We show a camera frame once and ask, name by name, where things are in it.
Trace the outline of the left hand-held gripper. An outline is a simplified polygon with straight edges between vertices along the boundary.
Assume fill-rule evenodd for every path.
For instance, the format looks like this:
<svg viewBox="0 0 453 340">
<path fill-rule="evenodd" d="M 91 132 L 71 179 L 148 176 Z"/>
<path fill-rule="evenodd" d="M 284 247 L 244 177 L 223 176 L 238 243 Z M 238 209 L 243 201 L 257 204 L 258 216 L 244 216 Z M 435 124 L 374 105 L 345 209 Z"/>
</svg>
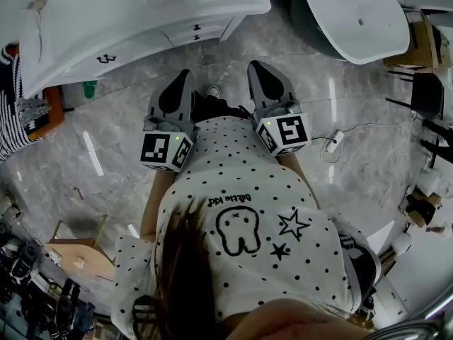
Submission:
<svg viewBox="0 0 453 340">
<path fill-rule="evenodd" d="M 157 171 L 182 170 L 197 140 L 199 127 L 191 122 L 182 126 L 175 123 L 189 121 L 193 91 L 194 76 L 189 69 L 183 69 L 151 95 L 148 107 L 151 117 L 145 118 L 143 128 L 142 165 Z"/>
</svg>

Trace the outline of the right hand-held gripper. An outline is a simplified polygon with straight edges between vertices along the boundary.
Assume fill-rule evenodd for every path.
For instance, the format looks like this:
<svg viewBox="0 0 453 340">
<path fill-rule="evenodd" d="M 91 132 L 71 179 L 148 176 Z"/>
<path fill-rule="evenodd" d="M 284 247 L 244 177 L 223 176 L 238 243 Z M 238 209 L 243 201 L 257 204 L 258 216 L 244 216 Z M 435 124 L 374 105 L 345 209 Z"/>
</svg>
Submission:
<svg viewBox="0 0 453 340">
<path fill-rule="evenodd" d="M 308 115 L 295 100 L 289 78 L 274 66 L 253 60 L 247 69 L 255 132 L 272 156 L 299 151 L 311 144 Z"/>
</svg>

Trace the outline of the person's left forearm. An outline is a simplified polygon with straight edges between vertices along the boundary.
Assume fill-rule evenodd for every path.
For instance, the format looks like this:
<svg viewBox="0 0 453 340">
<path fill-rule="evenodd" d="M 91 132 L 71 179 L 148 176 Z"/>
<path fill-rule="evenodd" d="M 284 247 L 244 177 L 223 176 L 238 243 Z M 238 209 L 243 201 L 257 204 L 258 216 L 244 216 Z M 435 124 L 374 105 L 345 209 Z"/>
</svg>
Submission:
<svg viewBox="0 0 453 340">
<path fill-rule="evenodd" d="M 151 192 L 145 205 L 140 225 L 139 238 L 154 242 L 159 206 L 167 190 L 173 185 L 176 174 L 173 172 L 157 171 L 151 187 Z"/>
</svg>

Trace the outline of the person's right forearm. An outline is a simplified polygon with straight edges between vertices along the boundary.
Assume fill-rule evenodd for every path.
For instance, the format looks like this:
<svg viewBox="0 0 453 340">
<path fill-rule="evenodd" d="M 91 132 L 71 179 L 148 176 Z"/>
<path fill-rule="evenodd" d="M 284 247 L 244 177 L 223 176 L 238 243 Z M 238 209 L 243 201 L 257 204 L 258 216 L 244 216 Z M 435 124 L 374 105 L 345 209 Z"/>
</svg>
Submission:
<svg viewBox="0 0 453 340">
<path fill-rule="evenodd" d="M 299 161 L 295 154 L 283 154 L 277 157 L 277 160 L 279 161 L 280 165 L 287 167 L 288 169 L 291 169 L 293 172 L 297 173 L 297 175 L 300 177 L 300 179 L 306 184 L 307 188 L 310 191 L 311 197 L 314 199 L 314 202 L 316 204 L 316 207 L 320 210 L 321 206 L 319 204 L 319 201 L 310 185 L 308 182 L 306 176 L 304 175 L 304 172 L 302 171 L 302 168 L 299 165 Z"/>
</svg>

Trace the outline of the black trousers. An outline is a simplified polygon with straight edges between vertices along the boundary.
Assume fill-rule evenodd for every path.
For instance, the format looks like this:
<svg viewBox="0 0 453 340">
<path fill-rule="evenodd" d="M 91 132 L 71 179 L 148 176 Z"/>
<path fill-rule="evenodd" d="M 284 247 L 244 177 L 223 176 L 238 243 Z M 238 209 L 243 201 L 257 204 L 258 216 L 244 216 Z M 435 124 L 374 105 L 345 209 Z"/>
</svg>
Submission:
<svg viewBox="0 0 453 340">
<path fill-rule="evenodd" d="M 213 95 L 202 96 L 197 91 L 195 92 L 191 112 L 191 118 L 194 123 L 224 116 L 247 119 L 251 116 L 251 113 L 245 108 L 229 106 L 227 101 L 222 98 L 216 98 Z"/>
</svg>

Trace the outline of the white cabinet door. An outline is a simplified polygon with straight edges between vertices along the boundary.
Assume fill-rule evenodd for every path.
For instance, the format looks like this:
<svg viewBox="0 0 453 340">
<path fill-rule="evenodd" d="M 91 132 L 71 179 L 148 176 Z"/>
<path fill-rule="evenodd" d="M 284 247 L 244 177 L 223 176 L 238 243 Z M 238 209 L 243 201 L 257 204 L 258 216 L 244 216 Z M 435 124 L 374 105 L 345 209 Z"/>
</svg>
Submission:
<svg viewBox="0 0 453 340">
<path fill-rule="evenodd" d="M 93 55 L 76 63 L 64 73 L 65 77 L 94 77 L 109 63 L 108 55 Z"/>
<path fill-rule="evenodd" d="M 105 64 L 127 64 L 172 47 L 163 33 L 152 31 L 108 48 L 106 53 L 99 57 L 99 61 Z"/>
</svg>

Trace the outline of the white power strip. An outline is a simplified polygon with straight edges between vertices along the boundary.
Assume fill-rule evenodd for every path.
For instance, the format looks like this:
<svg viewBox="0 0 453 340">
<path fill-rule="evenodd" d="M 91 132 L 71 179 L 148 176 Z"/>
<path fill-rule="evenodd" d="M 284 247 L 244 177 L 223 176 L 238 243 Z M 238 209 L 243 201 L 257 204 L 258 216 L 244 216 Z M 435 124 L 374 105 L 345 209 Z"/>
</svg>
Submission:
<svg viewBox="0 0 453 340">
<path fill-rule="evenodd" d="M 325 152 L 334 153 L 343 141 L 344 136 L 343 131 L 337 130 L 332 137 L 326 140 Z"/>
</svg>

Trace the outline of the white vanity cabinet with sink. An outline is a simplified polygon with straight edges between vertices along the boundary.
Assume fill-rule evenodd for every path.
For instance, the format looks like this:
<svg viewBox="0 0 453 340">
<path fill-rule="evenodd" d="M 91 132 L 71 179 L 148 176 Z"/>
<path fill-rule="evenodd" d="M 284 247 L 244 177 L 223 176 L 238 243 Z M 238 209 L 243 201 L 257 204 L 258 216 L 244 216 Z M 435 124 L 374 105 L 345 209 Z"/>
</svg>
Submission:
<svg viewBox="0 0 453 340">
<path fill-rule="evenodd" d="M 27 9 L 23 14 L 19 55 L 24 96 L 100 79 L 125 64 L 108 64 L 95 76 L 64 73 L 136 35 L 163 33 L 162 28 L 178 23 L 232 18 L 219 39 L 226 40 L 246 16 L 269 10 L 270 0 L 47 0 L 41 12 Z"/>
</svg>

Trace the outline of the white bathtub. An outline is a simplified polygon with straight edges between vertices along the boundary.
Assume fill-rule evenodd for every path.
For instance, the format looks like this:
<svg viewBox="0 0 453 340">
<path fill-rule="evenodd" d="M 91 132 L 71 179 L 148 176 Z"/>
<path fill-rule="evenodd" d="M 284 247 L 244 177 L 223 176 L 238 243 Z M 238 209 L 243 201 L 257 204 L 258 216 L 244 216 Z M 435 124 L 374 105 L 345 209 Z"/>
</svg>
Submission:
<svg viewBox="0 0 453 340">
<path fill-rule="evenodd" d="M 318 52 L 356 65 L 405 53 L 406 15 L 397 0 L 289 0 L 294 30 Z"/>
</svg>

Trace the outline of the orange sofa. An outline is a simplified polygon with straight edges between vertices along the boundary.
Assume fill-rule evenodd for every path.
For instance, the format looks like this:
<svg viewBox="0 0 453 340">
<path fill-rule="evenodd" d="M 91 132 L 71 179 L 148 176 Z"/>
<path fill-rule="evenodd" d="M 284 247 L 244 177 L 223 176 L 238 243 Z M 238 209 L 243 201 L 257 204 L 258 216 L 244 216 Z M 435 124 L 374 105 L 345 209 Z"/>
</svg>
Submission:
<svg viewBox="0 0 453 340">
<path fill-rule="evenodd" d="M 20 134 L 32 142 L 61 125 L 64 112 L 58 87 L 46 88 L 30 98 L 24 96 L 19 46 L 4 47 L 0 61 L 6 66 L 6 72 L 2 74 L 4 82 L 0 86 L 5 88 Z"/>
</svg>

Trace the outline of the black chair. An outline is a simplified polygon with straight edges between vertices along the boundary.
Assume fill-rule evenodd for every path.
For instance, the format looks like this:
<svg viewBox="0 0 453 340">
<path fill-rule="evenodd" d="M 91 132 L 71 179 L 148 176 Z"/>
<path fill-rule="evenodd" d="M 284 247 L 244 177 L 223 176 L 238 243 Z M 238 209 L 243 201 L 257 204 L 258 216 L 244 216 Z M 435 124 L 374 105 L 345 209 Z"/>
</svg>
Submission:
<svg viewBox="0 0 453 340">
<path fill-rule="evenodd" d="M 406 73 L 389 71 L 402 76 L 402 80 L 412 83 L 411 102 L 404 103 L 385 98 L 386 101 L 411 109 L 426 120 L 434 120 L 443 114 L 445 89 L 434 73 Z"/>
</svg>

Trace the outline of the large cardboard box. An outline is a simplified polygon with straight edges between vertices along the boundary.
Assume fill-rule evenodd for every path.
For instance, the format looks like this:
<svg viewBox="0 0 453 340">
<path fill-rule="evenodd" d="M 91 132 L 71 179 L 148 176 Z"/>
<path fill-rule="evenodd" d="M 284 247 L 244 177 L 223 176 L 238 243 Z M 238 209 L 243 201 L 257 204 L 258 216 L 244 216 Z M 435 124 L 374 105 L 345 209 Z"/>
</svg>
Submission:
<svg viewBox="0 0 453 340">
<path fill-rule="evenodd" d="M 407 11 L 410 42 L 408 49 L 393 57 L 384 58 L 387 66 L 401 66 L 409 69 L 438 67 L 437 51 L 432 25 L 422 11 Z"/>
</svg>

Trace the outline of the black white striped blanket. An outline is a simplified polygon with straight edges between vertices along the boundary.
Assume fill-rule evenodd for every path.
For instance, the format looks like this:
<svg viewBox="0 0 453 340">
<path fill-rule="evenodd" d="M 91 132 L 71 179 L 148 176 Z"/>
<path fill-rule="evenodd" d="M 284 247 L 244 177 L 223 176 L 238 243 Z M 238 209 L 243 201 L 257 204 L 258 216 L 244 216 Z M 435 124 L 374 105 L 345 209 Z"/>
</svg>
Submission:
<svg viewBox="0 0 453 340">
<path fill-rule="evenodd" d="M 24 96 L 20 55 L 17 45 L 0 49 L 0 162 L 36 142 L 29 134 L 37 130 L 38 121 L 50 112 L 43 91 Z"/>
</svg>

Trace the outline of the wooden stool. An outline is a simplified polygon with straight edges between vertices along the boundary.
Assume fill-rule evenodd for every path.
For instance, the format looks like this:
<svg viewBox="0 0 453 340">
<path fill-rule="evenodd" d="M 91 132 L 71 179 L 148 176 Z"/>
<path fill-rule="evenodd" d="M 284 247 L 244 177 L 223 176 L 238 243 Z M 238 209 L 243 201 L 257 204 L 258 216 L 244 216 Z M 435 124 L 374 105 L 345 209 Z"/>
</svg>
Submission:
<svg viewBox="0 0 453 340">
<path fill-rule="evenodd" d="M 63 236 L 60 230 L 63 222 L 60 220 L 44 250 L 67 273 L 111 281 L 115 273 L 114 263 L 99 245 L 107 221 L 108 216 L 104 215 L 94 238 L 78 239 Z"/>
</svg>

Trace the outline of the white curved table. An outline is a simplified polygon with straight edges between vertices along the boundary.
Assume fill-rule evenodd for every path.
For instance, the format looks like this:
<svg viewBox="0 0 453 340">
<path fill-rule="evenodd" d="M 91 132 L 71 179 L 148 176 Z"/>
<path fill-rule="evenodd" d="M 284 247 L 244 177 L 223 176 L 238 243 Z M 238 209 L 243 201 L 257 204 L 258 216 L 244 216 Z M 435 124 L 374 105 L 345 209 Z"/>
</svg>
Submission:
<svg viewBox="0 0 453 340">
<path fill-rule="evenodd" d="M 375 254 L 379 254 L 390 235 L 395 221 L 391 220 L 386 223 L 378 223 L 372 225 L 366 230 L 365 236 L 367 238 L 369 247 Z"/>
</svg>

